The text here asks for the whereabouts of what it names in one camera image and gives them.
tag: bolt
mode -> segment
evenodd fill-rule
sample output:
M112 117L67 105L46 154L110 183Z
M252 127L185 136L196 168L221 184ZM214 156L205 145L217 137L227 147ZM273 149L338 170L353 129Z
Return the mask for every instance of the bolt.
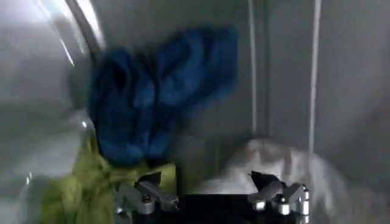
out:
M123 208L116 208L116 213L117 214L120 214L120 213L122 213L123 212Z
M142 195L142 202L143 203L151 202L151 196L149 196L148 194Z
M266 208L266 202L265 201L258 201L254 204L253 207L256 211L264 211Z

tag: blue towel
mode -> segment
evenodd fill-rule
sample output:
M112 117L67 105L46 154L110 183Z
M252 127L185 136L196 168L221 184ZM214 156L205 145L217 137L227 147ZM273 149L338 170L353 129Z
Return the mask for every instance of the blue towel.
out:
M106 53L89 105L103 157L119 167L164 160L179 122L235 87L237 39L233 28L187 30L153 66L124 49Z

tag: stainless steel wall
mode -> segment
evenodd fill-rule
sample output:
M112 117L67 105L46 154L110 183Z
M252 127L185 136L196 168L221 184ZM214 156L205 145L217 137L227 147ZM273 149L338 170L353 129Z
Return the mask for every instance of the stainless steel wall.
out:
M308 147L311 0L257 1L272 136ZM390 2L323 1L314 152L347 178L390 187Z
M45 184L78 154L89 53L65 2L0 5L0 220L38 223Z

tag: fabric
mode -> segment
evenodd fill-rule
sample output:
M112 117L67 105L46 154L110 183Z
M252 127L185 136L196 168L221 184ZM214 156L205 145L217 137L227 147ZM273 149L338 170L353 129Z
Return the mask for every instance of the fabric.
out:
M111 224L114 222L113 188L118 183L136 182L142 175L161 172L160 187L175 194L176 169L172 164L150 169L140 164L115 169L99 154L90 133L73 172L53 181L45 190L41 206L42 224Z
M237 151L220 176L204 182L197 194L257 192L250 171L277 176L290 185L304 183L311 191L310 223L390 223L390 199L367 187L348 183L326 161L269 139L251 140Z
M233 28L188 30L149 63L124 49L108 52L89 107L102 155L117 167L164 159L179 122L235 86L237 39Z

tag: green cloth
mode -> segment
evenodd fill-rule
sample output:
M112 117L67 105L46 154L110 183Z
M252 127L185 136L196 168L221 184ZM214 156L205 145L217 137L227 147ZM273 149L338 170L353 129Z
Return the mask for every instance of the green cloth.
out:
M73 171L54 180L44 192L42 224L111 224L114 221L113 188L134 183L139 177L161 172L160 187L174 194L176 169L173 164L150 169L145 164L115 169L99 154L94 133L89 133Z

